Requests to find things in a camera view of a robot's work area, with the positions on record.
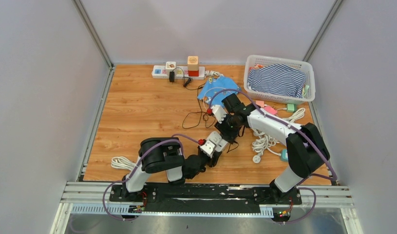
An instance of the white power strip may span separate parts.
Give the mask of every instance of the white power strip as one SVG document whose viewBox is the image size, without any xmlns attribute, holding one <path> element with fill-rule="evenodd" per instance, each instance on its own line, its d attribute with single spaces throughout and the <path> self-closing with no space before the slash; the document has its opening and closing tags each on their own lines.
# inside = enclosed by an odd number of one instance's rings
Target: white power strip
<svg viewBox="0 0 397 234">
<path fill-rule="evenodd" d="M 179 68 L 183 69 L 184 74 L 186 77 L 188 77 L 188 67 L 186 66 L 178 66 Z M 176 79 L 182 79 L 183 78 L 183 72 L 180 69 L 175 70 L 175 78 Z M 200 67 L 198 70 L 198 75 L 197 77 L 191 77 L 192 79 L 204 79 L 206 77 L 206 68 L 205 67 Z M 152 72 L 151 72 L 152 78 L 155 79 L 168 79 L 168 74 L 167 71 L 165 70 L 165 66 L 160 66 L 160 65 L 155 65 Z"/>
</svg>

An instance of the blue towel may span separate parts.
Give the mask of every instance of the blue towel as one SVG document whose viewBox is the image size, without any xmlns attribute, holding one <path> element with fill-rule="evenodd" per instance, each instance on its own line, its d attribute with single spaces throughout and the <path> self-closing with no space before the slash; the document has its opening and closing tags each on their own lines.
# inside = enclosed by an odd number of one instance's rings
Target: blue towel
<svg viewBox="0 0 397 234">
<path fill-rule="evenodd" d="M 248 86 L 258 92 L 302 98 L 306 75 L 284 64 L 274 64 L 260 69 L 251 69 Z"/>
<path fill-rule="evenodd" d="M 215 95 L 215 93 L 223 89 L 240 90 L 240 87 L 238 87 L 238 85 L 231 78 L 228 77 L 219 77 L 218 79 L 208 79 L 197 98 L 199 100 L 202 100 L 204 97 L 208 97 L 206 100 L 206 103 L 208 104 L 211 98 Z M 226 91 L 220 93 L 214 98 L 214 101 L 212 101 L 212 105 L 221 105 L 222 107 L 224 107 L 221 101 L 224 98 L 226 98 L 228 95 L 233 93 L 237 94 L 237 92 L 234 91 Z"/>
</svg>

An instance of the coiled white cable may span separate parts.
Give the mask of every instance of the coiled white cable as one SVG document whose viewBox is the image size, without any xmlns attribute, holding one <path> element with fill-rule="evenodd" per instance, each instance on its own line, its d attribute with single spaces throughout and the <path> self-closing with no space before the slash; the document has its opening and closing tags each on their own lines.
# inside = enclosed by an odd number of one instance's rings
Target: coiled white cable
<svg viewBox="0 0 397 234">
<path fill-rule="evenodd" d="M 135 166 L 136 163 L 131 162 L 129 159 L 123 156 L 113 157 L 111 160 L 111 167 L 115 169 L 126 169 L 132 171 Z"/>
<path fill-rule="evenodd" d="M 289 121 L 290 123 L 294 123 L 296 120 L 304 117 L 304 113 L 306 108 L 300 108 L 296 112 L 294 112 L 289 118 L 283 118 L 284 120 Z"/>
<path fill-rule="evenodd" d="M 288 118 L 283 118 L 284 120 L 287 120 L 291 123 L 294 123 L 296 120 L 301 119 L 304 117 L 306 109 L 305 108 L 300 108 L 298 109 L 295 113 L 292 114 L 292 116 Z M 253 162 L 259 163 L 261 161 L 261 156 L 264 153 L 264 150 L 269 150 L 271 153 L 280 156 L 279 153 L 274 152 L 270 149 L 270 147 L 275 146 L 277 143 L 280 143 L 278 140 L 276 140 L 274 137 L 271 137 L 264 132 L 261 132 L 256 129 L 252 129 L 254 131 L 254 136 L 258 137 L 259 139 L 256 139 L 251 145 L 252 149 L 257 155 L 253 157 Z"/>
<path fill-rule="evenodd" d="M 261 161 L 261 156 L 264 154 L 265 149 L 268 149 L 271 153 L 280 156 L 279 153 L 276 153 L 270 149 L 270 147 L 275 146 L 277 143 L 279 143 L 278 140 L 269 135 L 266 135 L 264 132 L 261 132 L 259 130 L 252 130 L 254 131 L 254 136 L 259 138 L 251 144 L 253 151 L 257 153 L 257 155 L 253 157 L 253 162 L 259 163 Z"/>
<path fill-rule="evenodd" d="M 213 76 L 223 77 L 224 76 L 223 74 L 216 72 L 216 71 L 206 71 L 206 72 L 204 72 L 204 75 L 206 77 L 213 77 Z"/>
</svg>

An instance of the power adapter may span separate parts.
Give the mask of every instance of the power adapter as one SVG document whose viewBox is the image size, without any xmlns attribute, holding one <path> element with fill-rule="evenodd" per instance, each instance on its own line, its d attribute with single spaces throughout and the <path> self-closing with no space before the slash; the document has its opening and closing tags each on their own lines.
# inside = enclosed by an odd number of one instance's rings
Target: power adapter
<svg viewBox="0 0 397 234">
<path fill-rule="evenodd" d="M 171 83 L 175 82 L 175 72 L 174 71 L 170 72 L 170 82 Z"/>
<path fill-rule="evenodd" d="M 286 111 L 290 113 L 294 113 L 297 110 L 297 106 L 295 104 L 287 104 Z"/>
</svg>

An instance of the white plug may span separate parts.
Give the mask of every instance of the white plug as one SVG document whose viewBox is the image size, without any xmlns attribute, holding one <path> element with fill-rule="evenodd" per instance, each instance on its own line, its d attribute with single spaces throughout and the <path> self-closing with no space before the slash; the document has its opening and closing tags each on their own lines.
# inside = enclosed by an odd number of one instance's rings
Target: white plug
<svg viewBox="0 0 397 234">
<path fill-rule="evenodd" d="M 260 156 L 258 156 L 258 155 L 255 155 L 255 156 L 253 157 L 253 162 L 254 162 L 254 163 L 259 163 L 261 160 L 262 160 L 262 158 L 261 158 Z"/>
</svg>

